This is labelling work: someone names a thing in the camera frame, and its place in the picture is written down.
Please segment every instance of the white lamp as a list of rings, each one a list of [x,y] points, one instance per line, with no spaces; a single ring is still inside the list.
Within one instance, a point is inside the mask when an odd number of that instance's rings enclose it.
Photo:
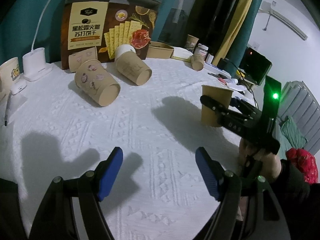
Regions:
[[[45,61],[44,48],[38,48],[35,50],[33,49],[38,34],[39,26],[41,23],[41,19],[50,1],[51,0],[47,1],[47,4],[44,6],[40,15],[40,19],[36,29],[36,34],[32,42],[31,51],[22,57],[24,78],[28,81],[38,80],[39,78],[43,77],[52,70],[52,65],[46,63]]]

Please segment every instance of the black hexagonal logo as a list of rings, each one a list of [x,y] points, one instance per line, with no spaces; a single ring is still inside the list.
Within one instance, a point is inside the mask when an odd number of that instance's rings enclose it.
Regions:
[[[94,14],[97,14],[98,10],[94,9],[94,8],[86,8],[80,11],[81,15],[85,15],[85,16],[91,16]]]

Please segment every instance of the red cloth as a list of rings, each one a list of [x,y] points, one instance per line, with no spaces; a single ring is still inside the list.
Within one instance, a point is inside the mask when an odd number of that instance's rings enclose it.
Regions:
[[[304,149],[291,148],[285,153],[287,159],[303,173],[305,182],[318,183],[318,168],[316,158]]]

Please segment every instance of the green light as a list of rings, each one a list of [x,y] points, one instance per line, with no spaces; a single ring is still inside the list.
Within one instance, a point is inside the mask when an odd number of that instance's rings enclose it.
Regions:
[[[278,99],[278,98],[279,98],[279,94],[278,94],[278,93],[274,93],[274,94],[272,95],[272,97],[273,97],[273,99]]]

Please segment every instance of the gray bed headboard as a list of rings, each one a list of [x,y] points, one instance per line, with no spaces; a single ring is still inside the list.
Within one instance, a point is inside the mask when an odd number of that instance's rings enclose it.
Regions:
[[[287,82],[281,92],[279,122],[291,116],[308,140],[304,149],[315,155],[320,150],[320,106],[302,81]]]

